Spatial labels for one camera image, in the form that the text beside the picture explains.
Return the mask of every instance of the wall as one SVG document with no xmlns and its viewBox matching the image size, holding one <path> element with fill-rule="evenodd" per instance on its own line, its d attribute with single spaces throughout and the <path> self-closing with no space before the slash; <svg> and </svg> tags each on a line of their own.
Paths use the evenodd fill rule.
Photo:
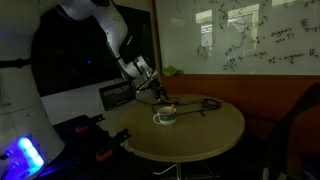
<svg viewBox="0 0 320 180">
<path fill-rule="evenodd" d="M 152 11 L 152 2 L 148 0 L 115 0 L 115 3 L 131 8 Z M 138 78 L 137 80 L 135 80 L 136 85 L 140 85 L 140 83 L 142 82 L 142 78 Z M 61 123 L 70 118 L 83 114 L 88 115 L 89 117 L 93 117 L 95 115 L 103 113 L 105 114 L 105 117 L 107 116 L 106 122 L 103 122 L 104 128 L 106 128 L 107 130 L 111 130 L 113 120 L 116 118 L 119 112 L 118 110 L 104 110 L 102 101 L 100 99 L 99 88 L 109 86 L 114 83 L 114 81 L 107 81 L 42 97 L 42 102 L 45 106 L 51 123 Z M 137 96 L 138 98 L 143 98 L 150 95 L 150 92 L 144 92 L 138 94 Z"/>
</svg>

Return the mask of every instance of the table leg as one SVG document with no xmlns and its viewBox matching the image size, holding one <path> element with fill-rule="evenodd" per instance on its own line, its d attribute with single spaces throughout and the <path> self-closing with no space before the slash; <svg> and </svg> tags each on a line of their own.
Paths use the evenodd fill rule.
<svg viewBox="0 0 320 180">
<path fill-rule="evenodd" d="M 177 168 L 177 180 L 182 180 L 181 163 L 177 162 L 176 163 L 176 168 Z"/>
</svg>

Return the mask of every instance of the whiteboard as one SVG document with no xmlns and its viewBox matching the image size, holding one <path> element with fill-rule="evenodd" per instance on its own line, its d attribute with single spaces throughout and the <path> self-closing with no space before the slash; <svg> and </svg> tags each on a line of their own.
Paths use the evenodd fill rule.
<svg viewBox="0 0 320 180">
<path fill-rule="evenodd" d="M 156 0 L 163 68 L 320 74 L 320 0 Z"/>
</svg>

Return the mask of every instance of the cable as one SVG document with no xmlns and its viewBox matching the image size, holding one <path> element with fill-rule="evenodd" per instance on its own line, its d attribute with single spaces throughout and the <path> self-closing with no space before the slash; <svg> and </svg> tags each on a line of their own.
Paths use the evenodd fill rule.
<svg viewBox="0 0 320 180">
<path fill-rule="evenodd" d="M 153 172 L 153 174 L 154 174 L 154 175 L 162 175 L 162 174 L 164 174 L 165 172 L 169 171 L 170 169 L 172 169 L 172 168 L 175 167 L 175 166 L 176 166 L 176 164 L 168 167 L 166 170 L 164 170 L 164 171 L 162 171 L 162 172 Z"/>
</svg>

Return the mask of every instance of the blue light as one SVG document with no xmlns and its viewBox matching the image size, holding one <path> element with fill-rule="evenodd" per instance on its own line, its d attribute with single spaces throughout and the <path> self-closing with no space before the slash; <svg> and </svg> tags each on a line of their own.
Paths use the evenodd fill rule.
<svg viewBox="0 0 320 180">
<path fill-rule="evenodd" d="M 29 148 L 33 147 L 31 141 L 27 138 L 21 138 L 19 142 L 24 149 L 29 149 Z"/>
<path fill-rule="evenodd" d="M 38 152 L 37 152 L 37 150 L 36 150 L 34 147 L 29 148 L 29 149 L 27 150 L 27 153 L 28 153 L 28 155 L 29 155 L 31 158 L 35 158 L 35 157 L 37 157 L 37 156 L 39 155 Z"/>
<path fill-rule="evenodd" d="M 38 167 L 41 167 L 44 164 L 43 159 L 39 155 L 33 158 L 32 160 L 34 164 L 37 165 Z"/>
</svg>

